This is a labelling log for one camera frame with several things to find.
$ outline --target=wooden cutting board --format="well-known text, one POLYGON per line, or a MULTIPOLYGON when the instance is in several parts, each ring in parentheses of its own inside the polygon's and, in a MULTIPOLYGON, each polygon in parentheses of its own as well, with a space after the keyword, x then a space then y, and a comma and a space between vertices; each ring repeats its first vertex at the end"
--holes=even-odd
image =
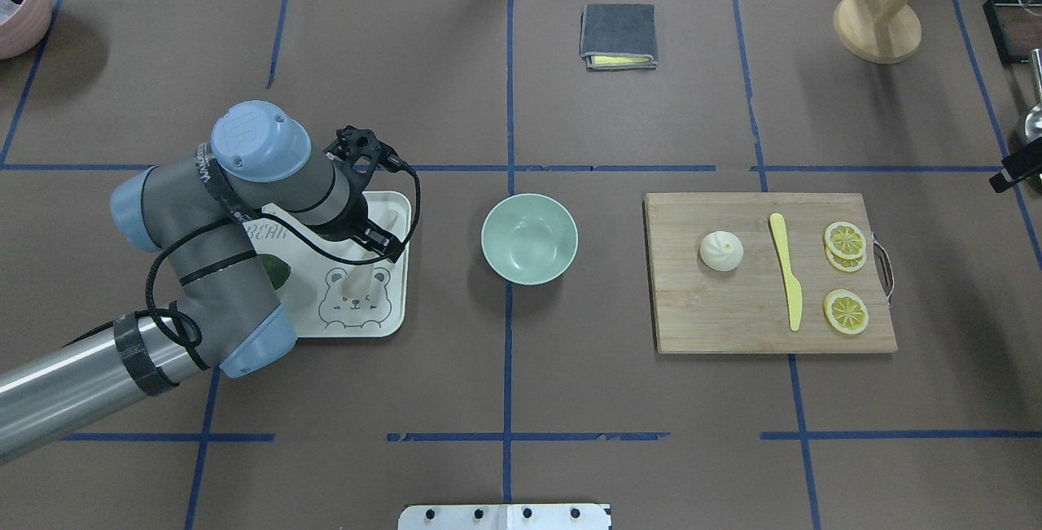
POLYGON ((861 194, 658 193, 644 197, 655 340, 660 353, 893 353, 897 351, 875 255, 843 273, 825 256, 825 227, 852 222, 872 239, 861 194), (803 319, 789 330, 785 282, 768 218, 782 213, 792 271, 803 286, 803 319), (737 234, 741 266, 721 273, 698 247, 714 230, 737 234), (868 327, 841 334, 828 325, 833 289, 855 293, 868 306, 868 327))

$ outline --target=pink bowl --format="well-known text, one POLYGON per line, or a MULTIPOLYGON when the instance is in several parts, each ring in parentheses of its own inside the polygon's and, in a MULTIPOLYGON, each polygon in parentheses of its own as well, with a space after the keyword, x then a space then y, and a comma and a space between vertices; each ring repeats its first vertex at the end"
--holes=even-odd
POLYGON ((14 15, 0 22, 0 59, 25 54, 44 40, 52 8, 51 0, 23 0, 14 15))

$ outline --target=green vegetable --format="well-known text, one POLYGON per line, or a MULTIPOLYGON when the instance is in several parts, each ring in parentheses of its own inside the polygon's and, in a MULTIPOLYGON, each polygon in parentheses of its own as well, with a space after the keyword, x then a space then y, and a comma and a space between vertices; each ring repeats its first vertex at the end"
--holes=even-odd
POLYGON ((265 274, 268 274, 268 281, 271 282, 272 288, 281 288, 290 279, 290 263, 284 262, 279 256, 260 254, 260 266, 264 266, 265 274))

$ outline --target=yellow lemon slice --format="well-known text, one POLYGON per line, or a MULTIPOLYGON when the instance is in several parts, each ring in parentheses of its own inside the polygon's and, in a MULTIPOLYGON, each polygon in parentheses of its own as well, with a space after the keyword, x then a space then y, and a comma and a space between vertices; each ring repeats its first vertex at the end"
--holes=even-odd
POLYGON ((841 259, 857 259, 865 254, 865 234, 848 222, 834 222, 825 229, 825 248, 841 259))
POLYGON ((845 271, 847 274, 861 270, 861 268, 865 267, 865 259, 868 258, 868 256, 865 255, 862 255, 857 259, 838 258, 838 256, 833 255, 833 252, 825 252, 825 256, 828 258, 828 262, 832 267, 839 271, 845 271))
POLYGON ((859 334, 868 326, 868 307, 849 289, 833 289, 825 297, 825 319, 844 334, 859 334))

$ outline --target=light green bowl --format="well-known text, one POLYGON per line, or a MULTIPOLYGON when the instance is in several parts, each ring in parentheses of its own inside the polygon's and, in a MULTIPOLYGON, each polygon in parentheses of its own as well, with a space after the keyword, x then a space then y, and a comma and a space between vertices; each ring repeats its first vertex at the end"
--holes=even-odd
POLYGON ((481 251, 496 274, 520 285, 545 284, 575 259, 579 232, 559 201, 542 194, 517 194, 489 211, 481 226, 481 251))

